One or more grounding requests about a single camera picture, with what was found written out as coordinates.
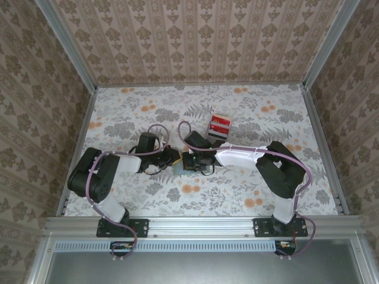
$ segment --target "floral wallpaper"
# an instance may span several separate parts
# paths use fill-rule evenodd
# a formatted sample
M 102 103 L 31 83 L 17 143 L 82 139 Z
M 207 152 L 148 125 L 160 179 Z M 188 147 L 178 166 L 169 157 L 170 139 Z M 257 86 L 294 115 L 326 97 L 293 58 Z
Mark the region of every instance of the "floral wallpaper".
M 88 103 L 34 1 L 0 1 L 0 283 L 23 283 Z
M 302 81 L 343 0 L 51 0 L 98 85 Z
M 98 88 L 83 153 L 88 147 L 129 151 L 157 122 L 169 129 L 170 145 L 185 151 L 178 123 L 187 120 L 205 136 L 212 114 L 232 118 L 232 144 L 285 144 L 314 178 L 301 194 L 299 211 L 337 214 L 299 85 Z M 187 132 L 183 127 L 182 135 Z M 274 208 L 273 194 L 256 168 L 217 167 L 210 176 L 177 175 L 172 167 L 154 176 L 120 172 L 111 191 L 131 216 L 267 216 Z M 65 216 L 92 215 L 87 200 L 71 193 Z
M 350 210 L 379 262 L 379 2 L 362 0 L 311 87 Z

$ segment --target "gray leaf pattern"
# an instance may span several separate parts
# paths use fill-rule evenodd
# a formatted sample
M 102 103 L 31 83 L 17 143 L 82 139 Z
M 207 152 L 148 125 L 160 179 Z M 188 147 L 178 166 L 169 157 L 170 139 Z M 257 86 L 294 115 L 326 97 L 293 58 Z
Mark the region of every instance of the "gray leaf pattern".
M 282 104 L 283 97 L 292 103 Z M 300 213 L 337 213 L 297 85 L 99 88 L 82 151 L 87 147 L 129 151 L 157 122 L 170 131 L 170 145 L 183 151 L 179 122 L 189 121 L 192 130 L 205 136 L 213 114 L 232 118 L 228 142 L 267 146 L 277 140 L 309 167 L 314 181 L 300 196 Z M 152 132 L 165 134 L 159 127 Z M 186 135 L 188 128 L 183 126 L 181 133 Z M 2 163 L 15 167 L 15 162 L 12 153 L 4 152 Z M 153 176 L 117 173 L 112 187 L 131 216 L 271 215 L 274 209 L 273 195 L 256 169 L 217 167 L 207 177 L 175 175 L 172 167 Z M 66 215 L 96 213 L 83 198 L 71 194 Z

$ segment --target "vented metal strip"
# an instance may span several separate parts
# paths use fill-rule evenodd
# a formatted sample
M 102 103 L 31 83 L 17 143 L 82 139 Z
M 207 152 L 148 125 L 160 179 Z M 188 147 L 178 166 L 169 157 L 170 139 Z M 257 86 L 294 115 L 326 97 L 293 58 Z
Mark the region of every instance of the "vented metal strip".
M 57 241 L 54 252 L 109 252 L 111 241 Z M 135 252 L 275 251 L 275 241 L 150 241 L 140 240 Z

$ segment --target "metal extrusion bar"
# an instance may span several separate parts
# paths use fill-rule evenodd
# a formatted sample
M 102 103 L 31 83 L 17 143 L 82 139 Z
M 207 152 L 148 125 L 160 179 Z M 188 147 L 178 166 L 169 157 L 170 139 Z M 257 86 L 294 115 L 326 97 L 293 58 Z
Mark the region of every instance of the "metal extrusion bar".
M 157 240 L 246 240 L 254 236 L 254 218 L 259 217 L 151 217 L 148 239 Z M 357 216 L 310 216 L 316 223 L 318 239 L 351 238 L 363 234 Z M 96 238 L 98 217 L 49 218 L 44 238 L 56 240 L 99 240 Z M 307 222 L 309 234 L 313 226 Z M 283 238 L 259 238 L 260 240 L 282 240 Z M 128 240 L 106 238 L 106 240 Z
M 87 87 L 89 93 L 93 95 L 95 93 L 96 80 L 87 68 L 85 60 L 80 55 L 74 39 L 69 35 L 63 21 L 59 17 L 59 14 L 55 11 L 51 0 L 36 0 L 36 3 L 40 7 L 47 22 L 53 29 L 56 37 L 69 56 L 72 64 L 75 66 L 76 71 L 82 78 L 83 83 Z
M 286 85 L 301 85 L 301 81 L 286 81 Z M 98 85 L 98 88 L 125 88 L 125 87 L 175 87 L 175 86 L 240 86 L 240 85 L 283 85 L 281 81 L 264 81 L 264 82 L 184 82 L 184 83 L 147 83 L 147 84 L 116 84 L 116 85 Z
M 54 253 L 66 252 L 110 252 L 112 241 L 56 241 Z M 274 252 L 275 241 L 162 241 L 140 240 L 134 251 L 142 252 Z M 115 249 L 114 252 L 125 252 Z
M 322 45 L 305 75 L 304 83 L 306 84 L 306 88 L 312 87 L 358 4 L 359 0 L 348 0 L 342 3 L 333 24 L 330 26 Z
M 341 184 L 338 179 L 336 168 L 334 167 L 332 155 L 330 155 L 329 148 L 322 130 L 320 119 L 317 115 L 316 107 L 313 103 L 313 99 L 309 90 L 301 90 L 303 93 L 304 102 L 308 111 L 309 120 L 313 128 L 314 136 L 317 141 L 317 145 L 320 149 L 321 159 L 323 161 L 327 179 L 330 183 L 332 190 L 338 194 L 339 200 L 341 202 L 341 207 L 343 213 L 350 214 L 348 204 L 343 194 Z
M 29 274 L 28 284 L 44 284 L 53 258 L 55 240 L 41 240 Z
M 96 97 L 97 97 L 97 95 L 96 95 L 96 93 L 94 93 L 89 98 L 89 102 L 88 102 L 87 110 L 86 110 L 85 115 L 84 115 L 81 131 L 79 132 L 79 137 L 78 137 L 78 140 L 76 142 L 75 151 L 73 152 L 70 168 L 69 168 L 68 174 L 66 176 L 65 185 L 63 187 L 63 192 L 62 192 L 62 195 L 60 196 L 60 201 L 59 201 L 58 209 L 56 212 L 56 216 L 58 216 L 58 217 L 62 216 L 62 214 L 64 214 L 63 210 L 66 206 L 66 202 L 68 200 L 68 197 L 70 196 L 70 190 L 67 187 L 67 181 L 69 179 L 70 173 L 72 173 L 72 170 L 75 168 L 76 164 L 78 163 L 78 161 L 81 157 L 82 149 L 83 149 L 83 145 L 84 145 L 84 141 L 85 141 L 85 136 L 87 134 L 89 121 L 91 120 L 91 115 L 92 115 L 92 112 L 94 110 Z
M 357 235 L 351 240 L 352 250 L 364 283 L 379 283 L 379 272 L 366 239 Z

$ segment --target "patterned wall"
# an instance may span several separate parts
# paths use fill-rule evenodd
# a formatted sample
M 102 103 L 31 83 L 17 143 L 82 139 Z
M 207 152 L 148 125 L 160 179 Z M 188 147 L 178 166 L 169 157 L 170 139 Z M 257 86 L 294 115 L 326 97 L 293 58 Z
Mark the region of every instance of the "patterned wall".
M 0 283 L 22 283 L 33 264 L 87 103 L 34 1 L 0 1 Z
M 301 81 L 343 0 L 51 0 L 99 85 Z
M 379 1 L 362 0 L 311 92 L 353 214 L 379 260 Z

